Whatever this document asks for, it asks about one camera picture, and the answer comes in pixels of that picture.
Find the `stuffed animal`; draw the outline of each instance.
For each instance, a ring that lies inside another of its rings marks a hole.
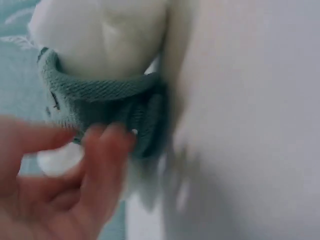
[[[137,163],[159,153],[166,130],[166,84],[159,73],[144,73],[161,50],[167,12],[167,0],[42,0],[36,6],[28,27],[40,50],[47,119],[79,129],[74,143],[38,154],[45,174],[60,175],[81,160],[81,138],[92,124],[122,122],[137,136],[123,198],[137,186]]]

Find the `white wall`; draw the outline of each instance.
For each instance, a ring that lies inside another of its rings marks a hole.
[[[160,186],[155,205],[129,202],[129,237],[319,240],[320,1],[199,0],[191,15],[176,4],[174,154],[160,184],[145,183],[144,203]]]

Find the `teal knit clothing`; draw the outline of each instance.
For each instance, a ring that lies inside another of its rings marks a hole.
[[[128,79],[92,80],[61,71],[58,55],[43,48],[38,73],[48,99],[48,120],[65,128],[76,128],[80,143],[93,124],[123,123],[137,135],[133,159],[148,160],[163,147],[168,120],[167,86],[158,72]]]

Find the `white plush toy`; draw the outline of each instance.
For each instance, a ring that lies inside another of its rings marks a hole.
[[[29,32],[41,49],[53,49],[68,75],[119,79],[143,74],[157,56],[167,25],[167,0],[42,0]],[[40,152],[47,175],[60,175],[83,156],[74,143]],[[140,170],[129,161],[123,198],[137,187]]]

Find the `hand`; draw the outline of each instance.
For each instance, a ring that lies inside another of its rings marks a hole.
[[[134,137],[93,127],[81,163],[61,177],[19,176],[25,154],[60,148],[74,132],[0,116],[0,239],[95,240],[113,215]]]

